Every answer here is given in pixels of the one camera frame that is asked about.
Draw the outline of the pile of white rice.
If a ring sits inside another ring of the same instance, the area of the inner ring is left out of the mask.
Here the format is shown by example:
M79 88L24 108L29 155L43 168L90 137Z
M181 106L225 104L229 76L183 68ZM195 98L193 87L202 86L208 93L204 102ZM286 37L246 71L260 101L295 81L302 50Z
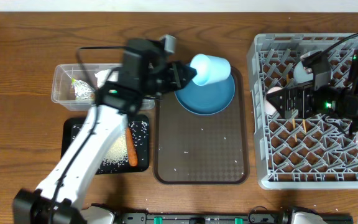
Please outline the pile of white rice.
M128 161L126 136L119 137L105 155L102 165L123 165Z

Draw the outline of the wooden chopstick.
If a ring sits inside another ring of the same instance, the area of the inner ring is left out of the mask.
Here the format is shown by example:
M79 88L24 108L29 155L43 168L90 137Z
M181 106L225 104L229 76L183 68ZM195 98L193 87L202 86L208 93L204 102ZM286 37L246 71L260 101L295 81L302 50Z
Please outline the wooden chopstick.
M306 128L306 121L305 121L305 119L302 120L302 125L303 125L304 132L305 132L305 134L306 134L306 133L307 133L307 128Z

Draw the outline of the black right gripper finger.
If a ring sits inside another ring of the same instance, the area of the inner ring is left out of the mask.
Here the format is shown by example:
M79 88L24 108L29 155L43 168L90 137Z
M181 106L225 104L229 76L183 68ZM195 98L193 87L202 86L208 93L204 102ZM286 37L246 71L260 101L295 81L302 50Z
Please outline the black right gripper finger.
M269 100L269 102L271 102L271 104L276 104L276 105L284 104L285 89L276 91L274 93L269 93L267 95L267 100Z
M272 116L278 113L281 117L285 117L285 107L280 105L278 108L274 107L271 103L267 103L267 114Z

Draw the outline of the wooden chopstick diagonal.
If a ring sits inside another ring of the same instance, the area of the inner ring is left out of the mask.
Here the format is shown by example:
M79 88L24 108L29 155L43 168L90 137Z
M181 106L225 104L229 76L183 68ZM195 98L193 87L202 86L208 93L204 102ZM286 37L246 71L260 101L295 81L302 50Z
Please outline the wooden chopstick diagonal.
M292 126L293 126L293 131L296 131L296 122L295 122L295 119L292 119ZM295 142L298 142L298 138L297 138L296 133L294 133L294 140L295 140Z

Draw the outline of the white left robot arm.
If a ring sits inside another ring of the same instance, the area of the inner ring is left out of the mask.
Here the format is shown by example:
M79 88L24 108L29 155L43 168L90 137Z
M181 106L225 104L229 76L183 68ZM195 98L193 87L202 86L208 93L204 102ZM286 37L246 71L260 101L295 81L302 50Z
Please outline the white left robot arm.
M31 192L21 189L12 203L14 223L96 223L114 214L101 208L83 209L86 192L104 156L136 116L147 96L181 90L196 70L181 61L168 62L176 38L130 39L121 49L122 65L115 82L96 87L94 105L63 157Z

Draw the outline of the orange carrot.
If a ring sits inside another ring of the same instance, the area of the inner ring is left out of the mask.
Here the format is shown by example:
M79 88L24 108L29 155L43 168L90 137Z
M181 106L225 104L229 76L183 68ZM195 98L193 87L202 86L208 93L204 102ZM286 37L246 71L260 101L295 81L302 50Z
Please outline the orange carrot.
M138 158L137 158L137 153L135 150L130 127L126 128L126 146L127 146L127 156L128 156L129 165L131 167L136 167L138 165Z

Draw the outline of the light blue bowl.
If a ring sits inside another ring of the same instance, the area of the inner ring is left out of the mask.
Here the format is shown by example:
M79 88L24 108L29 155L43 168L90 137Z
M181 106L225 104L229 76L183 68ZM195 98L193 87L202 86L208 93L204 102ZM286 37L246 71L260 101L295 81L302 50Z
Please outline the light blue bowl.
M313 80L313 74L307 73L302 62L298 62L293 71L293 79L295 84L301 84Z

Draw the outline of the pink plastic cup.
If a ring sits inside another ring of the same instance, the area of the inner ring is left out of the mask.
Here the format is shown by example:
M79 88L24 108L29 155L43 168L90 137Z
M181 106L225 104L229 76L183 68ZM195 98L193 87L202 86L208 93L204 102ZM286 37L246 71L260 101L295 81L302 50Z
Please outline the pink plastic cup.
M265 113L267 114L267 103L269 102L269 100L267 100L267 95L269 93L274 93L276 91L279 91L279 90L282 90L283 88L280 87L280 86L275 86L275 87L272 87L271 89L269 89L267 92L266 92L266 95L264 96L264 111Z

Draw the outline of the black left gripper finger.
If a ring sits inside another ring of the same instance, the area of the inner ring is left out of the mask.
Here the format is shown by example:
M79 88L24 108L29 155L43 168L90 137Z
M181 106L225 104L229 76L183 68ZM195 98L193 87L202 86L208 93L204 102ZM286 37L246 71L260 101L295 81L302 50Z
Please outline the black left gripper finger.
M169 93L182 89L182 84L176 70L168 70L163 76L163 92Z
M186 87L197 74L197 71L194 68L191 68L189 65L185 65L181 61L173 62L171 70L177 71L182 84L182 89Z

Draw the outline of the light blue plastic cup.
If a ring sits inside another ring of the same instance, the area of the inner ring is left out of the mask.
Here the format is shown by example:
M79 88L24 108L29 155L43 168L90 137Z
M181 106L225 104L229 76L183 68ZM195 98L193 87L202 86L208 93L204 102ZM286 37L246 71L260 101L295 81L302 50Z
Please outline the light blue plastic cup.
M228 60L211 55L195 55L190 62L190 67L196 70L192 81L198 86L221 82L231 74L231 65Z

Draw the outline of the dark blue plate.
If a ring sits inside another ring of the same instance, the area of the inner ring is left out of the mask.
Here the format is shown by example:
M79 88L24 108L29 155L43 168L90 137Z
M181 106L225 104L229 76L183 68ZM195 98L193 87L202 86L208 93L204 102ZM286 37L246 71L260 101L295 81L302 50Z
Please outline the dark blue plate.
M205 86L190 82L175 92L179 104L193 114L209 116L226 109L234 98L236 86L230 74L225 80Z

